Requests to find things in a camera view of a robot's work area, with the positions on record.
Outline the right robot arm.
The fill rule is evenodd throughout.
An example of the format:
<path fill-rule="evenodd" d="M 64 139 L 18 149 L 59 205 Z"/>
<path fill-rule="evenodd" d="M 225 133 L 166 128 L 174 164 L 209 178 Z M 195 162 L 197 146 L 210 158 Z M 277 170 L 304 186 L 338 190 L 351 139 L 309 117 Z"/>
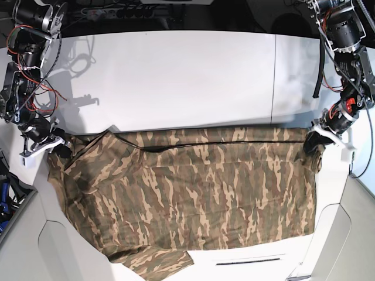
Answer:
<path fill-rule="evenodd" d="M 47 81 L 59 59 L 47 72 L 42 68 L 52 43 L 62 45 L 61 26 L 68 10 L 66 1 L 15 1 L 14 28 L 6 39 L 11 57 L 1 90 L 1 119 L 15 124 L 23 137 L 24 162 L 67 144 L 53 117 L 62 95 Z"/>

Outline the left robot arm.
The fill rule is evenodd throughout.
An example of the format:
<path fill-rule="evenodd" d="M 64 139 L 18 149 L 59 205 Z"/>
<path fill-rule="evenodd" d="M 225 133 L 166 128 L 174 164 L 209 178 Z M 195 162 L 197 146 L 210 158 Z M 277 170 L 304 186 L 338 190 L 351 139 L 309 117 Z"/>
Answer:
<path fill-rule="evenodd" d="M 319 97 L 326 80 L 326 58 L 333 63 L 342 85 L 331 89 L 339 93 L 340 98 L 312 121 L 303 149 L 311 155 L 318 147 L 335 143 L 352 150 L 341 135 L 358 120 L 361 110 L 374 107 L 374 73 L 367 48 L 361 43 L 366 31 L 356 8 L 360 8 L 372 28 L 374 20 L 363 1 L 307 1 L 306 4 L 320 35 L 319 73 L 313 97 Z"/>

